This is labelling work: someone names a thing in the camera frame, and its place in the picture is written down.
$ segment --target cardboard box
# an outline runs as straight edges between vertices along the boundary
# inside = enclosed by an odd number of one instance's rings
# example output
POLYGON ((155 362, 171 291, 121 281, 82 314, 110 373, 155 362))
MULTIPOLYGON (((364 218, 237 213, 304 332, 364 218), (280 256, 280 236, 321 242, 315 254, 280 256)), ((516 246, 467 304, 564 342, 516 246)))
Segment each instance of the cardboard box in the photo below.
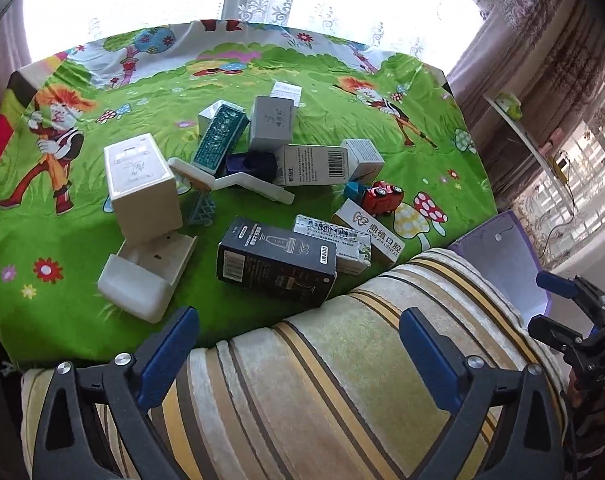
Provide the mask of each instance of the cardboard box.
POLYGON ((270 95, 282 99, 291 99, 294 101, 294 111, 297 111, 298 106, 300 106, 300 96, 303 95, 303 87, 276 81, 270 95))
POLYGON ((219 280, 305 306, 321 306, 336 281, 336 244, 234 218, 218 244, 219 280))
POLYGON ((130 246, 182 227, 174 174, 151 134, 105 148, 109 196, 130 246))
POLYGON ((347 149, 341 146, 292 144, 276 152, 277 186, 324 186, 345 184, 347 149))
POLYGON ((249 151, 275 152, 292 142, 294 101, 258 96, 251 109, 249 151))
POLYGON ((218 108, 220 108, 222 105, 227 105, 228 107, 238 110, 239 112, 245 111, 245 108, 242 106, 235 105, 234 103, 230 103, 224 99, 218 99, 218 101, 212 105, 209 105, 198 114, 198 131, 200 132, 201 137, 204 136, 204 133, 207 131, 207 128, 209 128, 209 124, 212 123, 218 108))
POLYGON ((345 139, 340 146, 345 146, 349 154, 349 180, 372 184, 385 165, 374 143, 369 139, 345 139))
POLYGON ((371 266, 372 239, 367 233, 303 215, 296 217, 294 232, 334 242, 338 272, 360 274, 371 266))
POLYGON ((200 139, 191 164, 215 174, 227 153, 231 153, 249 124, 245 112, 226 104, 220 105, 207 131, 200 139))
POLYGON ((405 248, 400 238, 351 200, 347 200, 331 220, 336 224, 346 225, 356 231, 369 234, 372 237, 374 258, 378 257, 389 266, 398 261, 405 248))

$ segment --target white box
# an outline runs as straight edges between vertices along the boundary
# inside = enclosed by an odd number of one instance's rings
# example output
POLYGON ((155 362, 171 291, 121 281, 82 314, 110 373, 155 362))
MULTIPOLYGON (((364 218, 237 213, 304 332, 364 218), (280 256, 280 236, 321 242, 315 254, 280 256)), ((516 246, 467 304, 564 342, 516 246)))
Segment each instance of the white box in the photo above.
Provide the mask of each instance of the white box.
POLYGON ((276 153, 277 186, 325 186, 345 184, 347 149, 342 146, 292 144, 276 153))
POLYGON ((294 101, 258 96, 251 109, 249 151, 275 152, 292 142, 294 101))
POLYGON ((212 123, 218 108, 222 105, 227 105, 228 107, 233 108, 234 110, 238 110, 239 112, 244 112, 245 108, 242 106, 235 105, 234 103, 230 103, 229 101, 225 101, 223 99, 218 99, 214 104, 209 105, 202 112, 198 114, 198 131, 200 132, 200 137, 204 136, 204 133, 209 128, 209 124, 212 123))
POLYGON ((112 207, 128 245, 182 227, 174 174, 151 134, 107 146, 105 171, 112 207))
POLYGON ((340 146, 349 150, 349 180, 372 184, 385 160, 369 139, 345 139, 340 146))
POLYGON ((303 95, 303 87, 276 81, 269 95, 282 99, 291 99, 294 101, 295 110, 297 110, 298 106, 300 106, 300 96, 303 95))
POLYGON ((369 234, 372 237, 374 256, 378 256, 387 265, 395 264, 405 248, 400 238, 351 200, 347 200, 336 211, 331 221, 369 234))
POLYGON ((294 232, 334 242, 338 272, 360 274, 371 266, 372 239, 367 233, 303 215, 296 216, 294 232))

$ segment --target striped sofa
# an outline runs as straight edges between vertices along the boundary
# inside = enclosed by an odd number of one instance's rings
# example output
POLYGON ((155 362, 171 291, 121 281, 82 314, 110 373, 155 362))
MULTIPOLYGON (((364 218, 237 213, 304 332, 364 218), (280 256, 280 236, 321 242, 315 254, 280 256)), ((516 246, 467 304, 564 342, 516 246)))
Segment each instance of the striped sofa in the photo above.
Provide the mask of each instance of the striped sofa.
MULTIPOLYGON (((449 418, 400 342, 399 317, 410 306, 464 354, 503 368, 541 364, 564 426, 554 357, 492 285, 445 250, 422 253, 271 329, 193 350, 151 420, 192 480, 406 478, 449 418)), ((29 471, 51 376, 30 370, 23 383, 29 471)), ((109 409, 98 412, 123 476, 140 478, 109 409)), ((499 408, 487 414, 460 478, 473 476, 499 415, 499 408)))

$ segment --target red toy car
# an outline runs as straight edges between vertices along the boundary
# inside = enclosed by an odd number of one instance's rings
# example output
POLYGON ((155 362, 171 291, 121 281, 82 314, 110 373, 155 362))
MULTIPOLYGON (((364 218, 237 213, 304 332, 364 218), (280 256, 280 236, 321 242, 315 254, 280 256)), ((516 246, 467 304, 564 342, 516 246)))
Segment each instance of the red toy car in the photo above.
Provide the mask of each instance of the red toy car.
POLYGON ((403 188, 379 180, 365 191, 360 206, 372 216, 389 214, 396 211, 404 196, 403 188))

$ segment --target purple box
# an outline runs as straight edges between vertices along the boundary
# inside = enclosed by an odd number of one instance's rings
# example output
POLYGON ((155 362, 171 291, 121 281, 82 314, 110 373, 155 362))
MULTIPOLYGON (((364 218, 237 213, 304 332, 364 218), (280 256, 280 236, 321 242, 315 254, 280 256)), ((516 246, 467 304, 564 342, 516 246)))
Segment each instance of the purple box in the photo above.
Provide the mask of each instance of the purple box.
POLYGON ((449 249, 476 267, 509 300, 525 326, 537 314, 547 313, 551 294, 536 285, 536 275, 543 268, 513 211, 487 220, 449 249))

